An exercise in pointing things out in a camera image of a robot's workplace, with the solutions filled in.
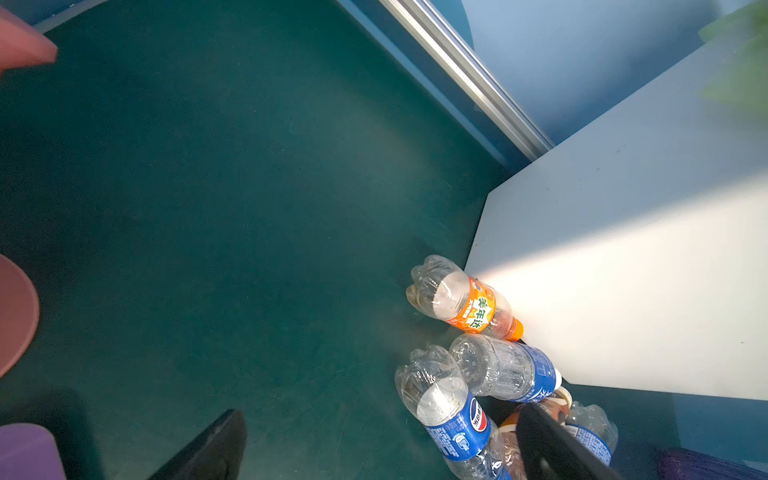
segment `blue bottle label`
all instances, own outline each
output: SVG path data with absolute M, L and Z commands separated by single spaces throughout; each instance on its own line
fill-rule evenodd
M 532 346 L 519 345 L 525 349 L 533 360 L 534 381 L 533 386 L 528 393 L 519 399 L 513 399 L 513 402 L 540 402 L 554 393 L 554 386 L 557 383 L 557 376 L 554 374 L 554 365 L 544 352 L 535 349 Z
M 509 475 L 507 467 L 504 466 L 504 462 L 497 460 L 491 465 L 491 475 L 494 480 L 512 480 L 512 475 Z
M 442 425 L 425 425 L 424 428 L 442 454 L 452 462 L 463 462 L 474 457 L 485 448 L 491 438 L 490 420 L 471 393 L 467 394 L 464 408 L 455 417 Z
M 598 457 L 601 462 L 605 465 L 611 464 L 611 449 L 608 448 L 608 445 L 605 445 L 605 442 L 595 435 L 594 432 L 579 425 L 566 425 L 565 429 L 568 430 L 568 433 L 570 433 L 577 442 L 587 447 L 587 450 L 592 452 L 592 455 Z

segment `bottle cap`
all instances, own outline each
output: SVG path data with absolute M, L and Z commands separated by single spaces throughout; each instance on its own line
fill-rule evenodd
M 557 390 L 560 387 L 562 387 L 562 385 L 563 385 L 563 375 L 560 374 L 560 370 L 554 369 L 554 389 Z
M 565 387 L 561 386 L 555 389 L 554 392 L 560 394 L 560 396 L 568 403 L 568 408 L 571 408 L 571 405 L 574 403 L 574 398 Z
M 517 342 L 518 340 L 520 340 L 520 338 L 523 337 L 523 322 L 521 322 L 520 320 L 514 317 L 512 317 L 512 320 L 515 323 L 514 325 L 512 325 L 512 331 L 509 333 L 507 338 L 505 338 L 505 340 L 507 340 L 508 342 Z

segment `blue wall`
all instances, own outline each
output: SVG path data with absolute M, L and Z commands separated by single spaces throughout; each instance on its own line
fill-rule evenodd
M 721 11 L 706 0 L 463 5 L 475 52 L 555 143 L 698 48 L 698 30 Z
M 673 401 L 680 445 L 753 468 L 768 466 L 768 402 L 696 395 L 674 395 Z
M 395 20 L 379 0 L 336 0 L 362 28 L 387 50 L 432 96 L 512 174 L 529 165 L 528 159 L 445 73 L 422 46 Z M 447 8 L 451 22 L 465 18 L 458 0 L 436 0 Z M 471 41 L 468 24 L 454 28 Z
M 30 25 L 63 12 L 73 3 L 76 2 L 73 0 L 0 0 L 0 5 Z

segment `empty plastic bottle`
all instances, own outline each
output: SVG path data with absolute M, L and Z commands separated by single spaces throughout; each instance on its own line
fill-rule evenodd
M 465 333 L 451 344 L 451 355 L 476 396 L 539 402 L 562 383 L 544 352 L 521 343 Z
M 534 405 L 542 407 L 557 423 L 565 425 L 565 419 L 568 417 L 572 403 L 573 399 L 570 392 L 565 387 L 560 387 L 552 395 Z M 525 475 L 525 466 L 523 465 L 523 457 L 520 453 L 517 433 L 522 408 L 522 405 L 516 408 L 504 423 L 498 427 L 498 432 L 502 436 L 502 442 L 504 443 L 504 464 L 507 466 L 512 480 L 526 480 L 528 478 Z
M 520 340 L 523 324 L 513 317 L 509 302 L 490 286 L 467 276 L 451 260 L 430 255 L 411 270 L 408 301 L 419 312 L 468 333 L 482 333 L 511 342 Z
M 596 405 L 585 407 L 574 402 L 565 419 L 565 429 L 605 465 L 610 465 L 619 442 L 619 429 L 608 420 L 602 408 Z
M 400 399 L 424 425 L 461 480 L 511 480 L 496 424 L 469 392 L 456 361 L 441 346 L 411 352 L 395 374 Z

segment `white bottle cap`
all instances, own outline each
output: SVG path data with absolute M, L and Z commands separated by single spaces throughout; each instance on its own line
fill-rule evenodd
M 556 393 L 559 393 L 564 399 L 565 402 L 568 404 L 568 408 L 571 408 L 571 405 L 574 403 L 574 398 L 571 396 L 571 393 L 566 390 L 565 387 L 560 387 L 559 389 L 554 389 Z
M 563 375 L 560 370 L 554 369 L 554 389 L 557 390 L 563 385 Z

